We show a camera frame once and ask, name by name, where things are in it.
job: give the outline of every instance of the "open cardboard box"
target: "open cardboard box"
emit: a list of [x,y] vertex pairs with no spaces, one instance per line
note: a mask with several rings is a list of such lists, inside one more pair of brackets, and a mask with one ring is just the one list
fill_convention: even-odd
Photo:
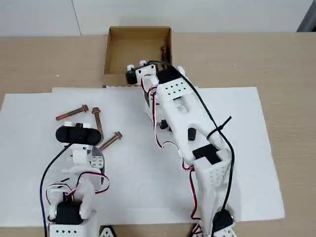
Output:
[[164,45],[171,63],[170,27],[110,27],[104,67],[106,85],[127,85],[127,65],[139,67],[141,60],[161,60]]

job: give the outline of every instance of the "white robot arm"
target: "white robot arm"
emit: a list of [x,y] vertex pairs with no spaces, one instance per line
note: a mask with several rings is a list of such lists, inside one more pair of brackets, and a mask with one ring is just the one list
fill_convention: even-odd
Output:
[[[232,182],[230,176],[233,168],[231,165],[234,165],[234,150],[221,132],[231,117],[223,125],[217,126],[198,92],[185,76],[184,69],[158,62],[168,66],[159,71],[155,65],[157,62],[141,61],[138,68],[128,65],[126,79],[130,84],[142,86],[145,112],[153,122],[155,133],[158,123],[163,122],[164,128],[169,126],[180,158],[190,166],[186,169],[190,171],[190,179],[191,173],[196,172],[200,218],[194,217],[195,207],[191,217],[198,221],[199,226],[193,234],[203,233],[205,237],[236,236],[232,230],[233,219],[226,210]],[[192,149],[189,140],[195,138],[196,131],[207,139],[208,144],[205,146],[201,143],[197,149]],[[162,148],[167,142],[161,144],[156,134],[155,136],[157,145]]]

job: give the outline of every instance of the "white paper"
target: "white paper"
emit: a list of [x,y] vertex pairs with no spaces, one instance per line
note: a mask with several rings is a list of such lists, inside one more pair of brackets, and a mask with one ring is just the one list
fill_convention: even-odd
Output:
[[[214,118],[234,146],[235,177],[241,210],[237,221],[284,217],[283,201],[256,88],[200,89]],[[140,88],[59,91],[44,94],[7,94],[0,113],[1,193],[0,226],[42,225],[39,185],[47,164],[62,149],[55,131],[63,125],[55,117],[87,104],[101,109],[105,139],[115,131],[123,138],[104,151],[111,187],[97,195],[99,224],[187,223],[193,208],[188,173],[181,169],[175,149],[159,149],[144,113]],[[89,122],[91,112],[71,117]],[[160,131],[163,141],[170,132]],[[52,166],[44,187],[54,182],[71,152]],[[230,200],[234,209],[234,187]]]

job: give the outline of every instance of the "bolt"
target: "bolt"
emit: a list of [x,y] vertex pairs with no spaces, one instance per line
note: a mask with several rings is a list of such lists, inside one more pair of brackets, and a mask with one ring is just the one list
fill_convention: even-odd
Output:
[[[161,60],[162,60],[163,62],[168,63],[167,46],[166,46],[166,45],[164,45],[163,47],[161,47],[161,52],[162,52]],[[162,68],[163,68],[163,69],[166,69],[167,66],[163,64],[163,65],[162,65]]]
[[117,139],[122,138],[122,134],[118,131],[114,133],[114,136],[111,137],[108,141],[106,141],[101,147],[99,147],[100,150],[106,149],[108,146],[110,146],[113,142],[115,142]]
[[100,120],[101,110],[98,107],[94,107],[92,109],[92,113],[94,114],[95,122],[97,124],[97,128],[98,128],[98,130],[99,130],[99,132],[101,133],[101,136],[102,136],[101,141],[103,141],[103,130],[102,130],[102,124],[101,124],[101,120]]
[[65,113],[65,114],[63,114],[63,115],[57,116],[57,117],[56,117],[56,120],[59,121],[59,120],[62,120],[62,119],[64,119],[64,118],[70,117],[70,116],[72,116],[72,115],[79,114],[79,113],[81,113],[81,112],[87,113],[87,111],[89,111],[88,106],[87,106],[87,105],[82,105],[82,107],[79,108],[79,109],[72,110],[72,111],[70,111],[70,112],[68,112],[68,113]]

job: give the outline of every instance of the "wooden table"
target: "wooden table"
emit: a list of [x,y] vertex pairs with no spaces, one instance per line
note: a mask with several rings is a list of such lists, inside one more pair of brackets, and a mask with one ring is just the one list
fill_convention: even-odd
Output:
[[[0,38],[0,101],[5,93],[50,92],[54,86],[101,87],[106,39]],[[240,237],[316,236],[315,43],[315,33],[172,35],[173,62],[196,85],[258,87],[286,218],[238,223]],[[183,237],[189,226],[115,230],[118,236]],[[40,237],[42,228],[0,228],[0,236],[20,235]]]

